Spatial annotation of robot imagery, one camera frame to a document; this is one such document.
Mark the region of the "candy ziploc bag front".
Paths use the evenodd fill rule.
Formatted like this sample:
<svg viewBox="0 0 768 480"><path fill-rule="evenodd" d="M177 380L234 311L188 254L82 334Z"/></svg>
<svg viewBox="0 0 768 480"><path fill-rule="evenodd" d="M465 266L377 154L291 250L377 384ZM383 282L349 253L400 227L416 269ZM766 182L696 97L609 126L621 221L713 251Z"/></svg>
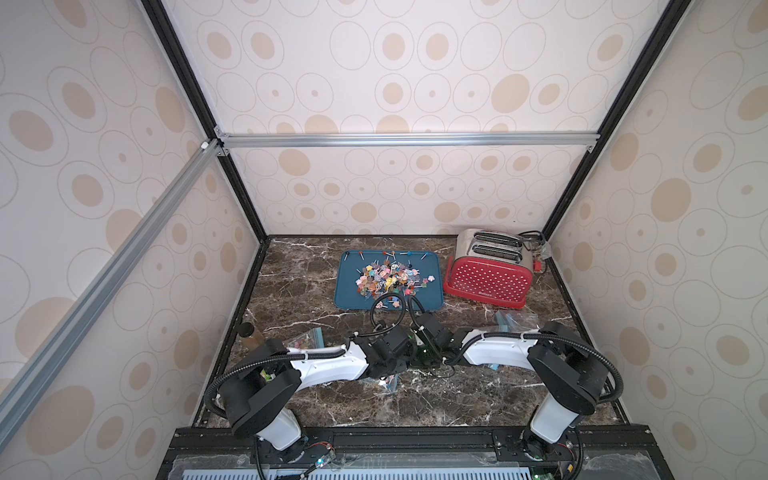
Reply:
<svg viewBox="0 0 768 480"><path fill-rule="evenodd" d="M386 377L382 377L377 380L377 384L384 389L387 394L393 394L396 392L399 385L400 375L393 374Z"/></svg>

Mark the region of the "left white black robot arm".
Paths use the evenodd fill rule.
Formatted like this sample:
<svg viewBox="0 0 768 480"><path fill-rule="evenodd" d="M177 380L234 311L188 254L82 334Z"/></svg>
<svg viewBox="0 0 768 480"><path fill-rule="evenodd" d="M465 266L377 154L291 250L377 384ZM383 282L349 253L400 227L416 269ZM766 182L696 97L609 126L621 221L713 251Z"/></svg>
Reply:
<svg viewBox="0 0 768 480"><path fill-rule="evenodd" d="M300 422L287 408L296 392L330 382L395 375L407 370L417 353L416 340L400 326L320 349L291 349L269 339L212 380L204 404L228 421L234 437L255 437L285 452L304 442Z"/></svg>

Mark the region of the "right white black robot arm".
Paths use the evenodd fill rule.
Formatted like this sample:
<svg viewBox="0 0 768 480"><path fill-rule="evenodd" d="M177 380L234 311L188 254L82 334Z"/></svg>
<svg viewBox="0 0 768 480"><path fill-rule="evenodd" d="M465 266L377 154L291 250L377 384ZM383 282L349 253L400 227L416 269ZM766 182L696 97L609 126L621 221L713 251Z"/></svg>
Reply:
<svg viewBox="0 0 768 480"><path fill-rule="evenodd" d="M551 321L528 331L451 331L429 312L411 312L428 365L499 365L531 370L547 388L521 436L531 456L560 442L597 406L617 400L624 382L616 366L564 325Z"/></svg>

